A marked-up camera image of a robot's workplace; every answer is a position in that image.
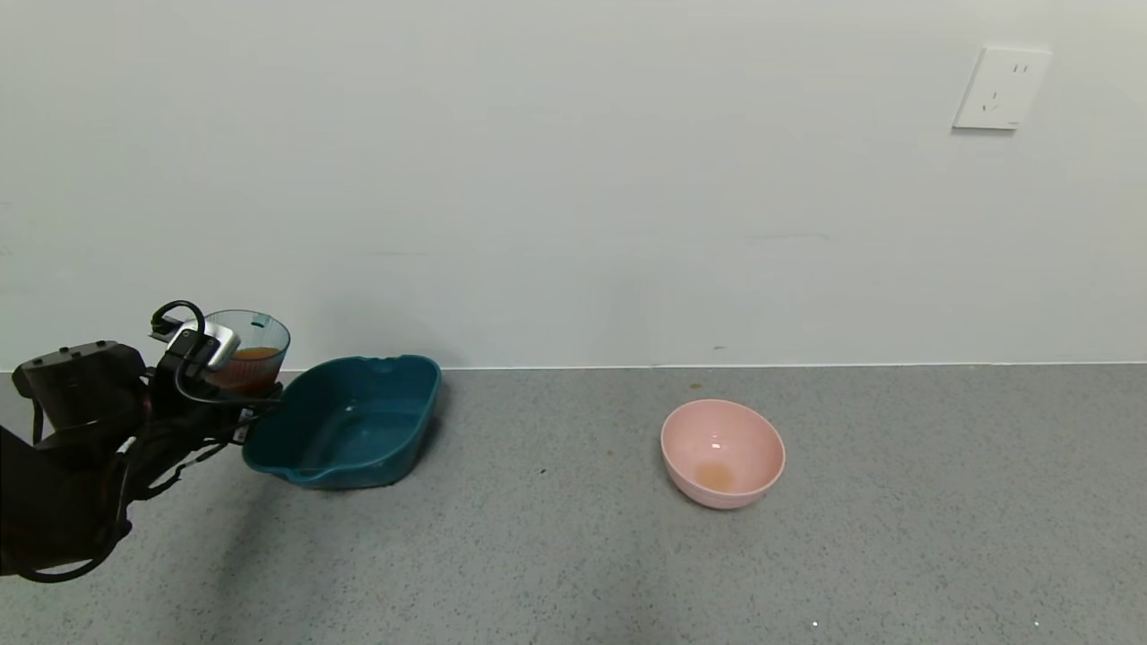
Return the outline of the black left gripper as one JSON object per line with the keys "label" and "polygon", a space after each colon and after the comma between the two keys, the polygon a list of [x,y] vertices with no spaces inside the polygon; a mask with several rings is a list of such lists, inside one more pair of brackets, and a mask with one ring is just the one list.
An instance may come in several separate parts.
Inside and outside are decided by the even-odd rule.
{"label": "black left gripper", "polygon": [[245,384],[245,407],[237,404],[204,404],[193,401],[159,421],[159,446],[200,449],[233,441],[237,430],[253,420],[250,407],[276,407],[283,384],[279,381],[251,381]]}

